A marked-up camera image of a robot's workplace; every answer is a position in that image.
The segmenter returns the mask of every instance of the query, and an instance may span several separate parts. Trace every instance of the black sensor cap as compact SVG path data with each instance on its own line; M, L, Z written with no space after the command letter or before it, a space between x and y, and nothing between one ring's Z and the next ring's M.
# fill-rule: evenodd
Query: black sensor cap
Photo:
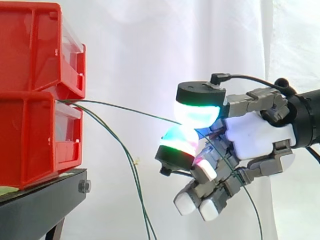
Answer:
M222 107L225 96L224 88L210 85L207 81L188 81L178 85L175 100L189 106Z

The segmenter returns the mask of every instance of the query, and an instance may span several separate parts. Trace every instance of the black shelf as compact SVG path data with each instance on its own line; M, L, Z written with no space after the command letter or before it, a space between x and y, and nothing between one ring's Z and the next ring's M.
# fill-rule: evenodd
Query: black shelf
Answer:
M0 196L0 240L38 240L52 232L86 198L79 184L86 169L72 169L50 182Z

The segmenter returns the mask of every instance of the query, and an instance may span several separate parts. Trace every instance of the green wire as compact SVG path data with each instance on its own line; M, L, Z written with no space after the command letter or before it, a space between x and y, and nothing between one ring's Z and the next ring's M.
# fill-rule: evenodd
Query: green wire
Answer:
M101 104L101 105L106 105L106 106L109 106L109 107L114 107L114 108L130 111L130 112L134 112L134 113L145 115L145 116L148 116L148 117L151 117L151 118L155 118L155 119L163 120L163 121L166 121L166 122L169 122L169 123L180 125L179 122L173 121L171 119L167 119L167 118L156 116L156 115L152 115L152 114L149 114L149 113L146 113L146 112L143 112L143 111L138 111L138 110L134 110L134 109L131 109L131 108L128 108L128 107L118 106L118 105L114 105L114 104L107 103L107 102L102 102L102 101L84 100L84 99L83 100L68 99L68 100L62 100L61 102L68 103L68 104L73 104L73 102L84 102L84 103ZM261 223L261 219L260 219L260 216L259 216L259 212L258 212L256 204L255 204L253 198L251 197L248 189L246 188L246 186L244 185L244 183L242 182L240 177L236 174L236 172L234 171L234 169L232 168L232 166L230 165L228 160L218 151L218 149L214 146L214 144L210 141L210 139L208 137L206 137L205 135L203 135L198 130L196 130L196 131L200 135L202 135L210 143L210 145L216 150L216 152L220 155L220 157L223 159L223 161L226 163L226 165L230 168L231 172L235 175L237 180L240 182L241 186L243 187L245 193L247 194L247 196L248 196L248 198L249 198L249 200L250 200L250 202L251 202L251 204L253 206L253 209L254 209L254 212L256 214L256 218L257 218L257 221L258 221L258 225L259 225L260 239L263 240L264 237L263 237L262 223Z
M138 195L139 195L139 198L140 198L148 239L149 240L151 239L150 230L149 230L149 226L148 226L148 224L149 224L150 228L151 228L151 231L152 231L152 234L153 234L153 237L156 240L157 239L156 233L154 231L154 228L153 228L153 226L151 224L151 221L150 221L149 216L147 214L147 210L146 210L145 205L144 205L144 200L143 200L143 195L142 195L142 189L141 189L140 179L139 179L139 175L138 175L138 170L137 170L135 164L133 163L134 162L133 161L133 157L129 153L128 149L120 141L119 137L108 127L108 125L98 115L96 115L91 110L89 110L86 107L81 106L79 104L76 104L76 103L73 103L73 102L70 102L70 104L82 109L90 117L92 117L94 120L96 120L100 125L102 125L120 143L120 145L124 149L124 151L126 153L126 156L127 156L128 160L129 160L130 168L131 168L131 171L132 171L132 174L133 174L133 177L134 177L134 181L135 181L135 185L136 185L136 188L137 188L137 191L138 191Z

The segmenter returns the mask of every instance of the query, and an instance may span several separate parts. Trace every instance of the glowing dome sensor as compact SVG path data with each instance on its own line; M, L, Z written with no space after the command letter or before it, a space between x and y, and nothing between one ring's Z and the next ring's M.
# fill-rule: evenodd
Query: glowing dome sensor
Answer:
M168 130L161 139L160 146L174 148L194 157L198 143L199 136L194 129L184 125L177 125Z
M161 173L169 176L171 171L189 171L195 159L199 143L197 132L190 127L177 125L168 130L160 141L155 159L162 163Z
M225 89L206 81L182 82L176 93L176 120L194 129L208 128L219 117L225 96Z

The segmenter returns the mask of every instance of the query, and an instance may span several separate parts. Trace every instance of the white curtain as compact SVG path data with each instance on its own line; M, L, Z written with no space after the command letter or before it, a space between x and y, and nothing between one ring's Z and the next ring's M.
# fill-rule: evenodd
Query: white curtain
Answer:
M266 77L272 2L258 0L61 0L65 18L87 46L86 98L174 118L177 84L207 81L211 73ZM228 94L259 85L233 80ZM138 160L147 211L160 240L258 240L254 209L241 191L212 222L199 213L182 217L173 204L189 179L160 175L154 160L171 126L132 112L87 105L99 114ZM83 165L92 191L65 221L65 240L147 239L126 156L88 116ZM248 187L262 221L264 240L276 240L268 178Z
M287 78L298 93L320 89L320 2L274 0L269 80ZM294 151L293 165L271 178L280 240L318 240L320 166L310 154Z

